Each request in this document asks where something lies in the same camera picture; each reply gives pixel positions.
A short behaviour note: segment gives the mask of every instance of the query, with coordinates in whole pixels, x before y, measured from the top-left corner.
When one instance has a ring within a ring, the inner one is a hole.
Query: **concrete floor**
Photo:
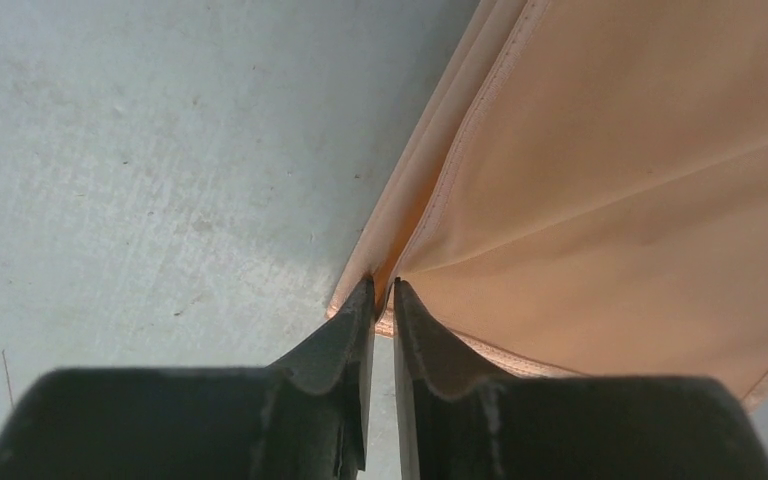
[[[0,0],[0,424],[58,366],[313,331],[476,3]],[[375,362],[364,478],[393,479]]]

